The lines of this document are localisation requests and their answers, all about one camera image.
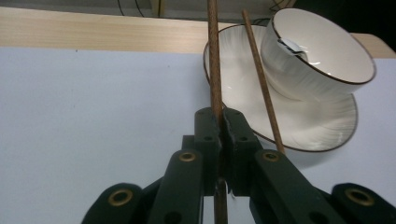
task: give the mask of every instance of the ceramic cup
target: ceramic cup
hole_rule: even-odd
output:
[[[297,8],[271,19],[261,54],[270,84],[293,100],[339,99],[375,76],[372,58],[348,32]]]

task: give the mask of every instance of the cup rim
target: cup rim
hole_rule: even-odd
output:
[[[338,77],[330,76],[329,74],[327,74],[327,73],[321,71],[320,69],[316,68],[314,65],[312,65],[312,64],[310,64],[309,62],[307,62],[306,60],[304,60],[300,55],[292,55],[291,57],[296,57],[298,60],[300,60],[301,62],[303,62],[303,63],[304,63],[305,65],[307,65],[308,67],[314,69],[314,70],[315,70],[316,72],[318,72],[319,74],[321,74],[321,75],[323,75],[323,76],[325,76],[325,77],[328,77],[328,78],[330,78],[330,79],[333,79],[333,80],[336,80],[336,81],[345,83],[345,84],[349,84],[349,85],[362,85],[362,84],[365,84],[365,83],[368,83],[368,82],[372,81],[372,80],[375,78],[375,76],[376,76],[376,66],[375,66],[373,57],[370,55],[370,53],[367,51],[367,49],[366,49],[366,48],[365,48],[365,47],[364,47],[353,35],[351,35],[351,34],[350,34],[348,31],[346,31],[344,28],[342,28],[341,26],[337,25],[336,23],[334,23],[334,22],[332,22],[332,21],[330,21],[330,20],[328,20],[328,19],[326,19],[326,18],[324,18],[324,17],[321,17],[321,16],[319,16],[319,15],[316,14],[316,13],[310,12],[310,11],[302,10],[302,9],[299,9],[299,8],[282,8],[282,9],[280,9],[278,12],[284,11],[284,10],[299,10],[299,11],[302,11],[302,12],[304,12],[304,13],[311,14],[311,15],[316,16],[316,17],[318,17],[318,18],[320,18],[320,19],[322,19],[322,20],[328,21],[328,22],[331,23],[332,25],[335,25],[336,27],[338,27],[338,29],[340,29],[340,30],[342,30],[343,32],[347,33],[348,36],[350,36],[350,37],[352,38],[352,40],[353,40],[355,43],[357,43],[357,44],[363,49],[363,51],[366,53],[366,55],[369,57],[369,60],[370,60],[371,65],[372,65],[372,67],[373,67],[373,73],[372,73],[372,75],[371,75],[371,77],[370,77],[369,79],[367,79],[367,80],[365,80],[365,81],[363,81],[363,82],[351,82],[351,81],[343,80],[343,79],[338,78]],[[272,28],[273,28],[273,30],[274,30],[274,32],[275,32],[277,38],[281,38],[282,36],[280,36],[278,30],[277,30],[276,27],[275,27],[274,18],[275,18],[275,16],[276,16],[276,14],[273,16],[273,18],[271,19],[270,22],[271,22],[271,24],[272,24]]]

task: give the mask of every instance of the chopstick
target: chopstick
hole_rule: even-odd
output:
[[[259,76],[260,86],[262,87],[262,96],[264,97],[265,107],[267,108],[268,118],[270,120],[271,129],[274,135],[276,149],[285,154],[285,148],[283,148],[282,138],[280,136],[279,127],[277,126],[276,114],[274,106],[271,101],[270,92],[267,86],[267,80],[265,78],[264,71],[262,69],[262,60],[260,59],[259,51],[257,50],[256,40],[254,39],[253,31],[251,29],[248,12],[242,11],[242,17],[245,21],[245,28],[247,30],[248,42],[250,44],[251,53],[253,54],[254,63],[256,65],[257,75]]]
[[[221,100],[221,77],[219,56],[219,25],[218,25],[218,3],[216,0],[207,0],[208,15],[208,43],[209,43],[209,71],[210,71],[210,103],[213,114],[219,127],[222,129],[222,100]],[[225,155],[219,154],[219,169],[217,190],[214,195],[215,223],[227,224],[227,186],[224,178]]]

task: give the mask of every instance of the white tabletop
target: white tabletop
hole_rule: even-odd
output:
[[[395,205],[396,60],[375,63],[352,139],[287,155],[320,189],[357,183]],[[106,188],[147,186],[210,106],[202,54],[0,48],[0,64],[2,224],[79,223]],[[243,222],[248,199],[229,199],[229,223]]]

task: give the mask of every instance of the saucer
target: saucer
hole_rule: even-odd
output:
[[[258,49],[266,28],[252,26]],[[204,68],[209,74],[208,45]],[[219,32],[222,101],[242,112],[253,132],[262,141],[274,142],[262,90],[248,43],[245,26],[236,25]],[[269,85],[283,145],[301,151],[326,151],[340,147],[357,127],[358,110],[353,94],[325,103],[286,98]]]

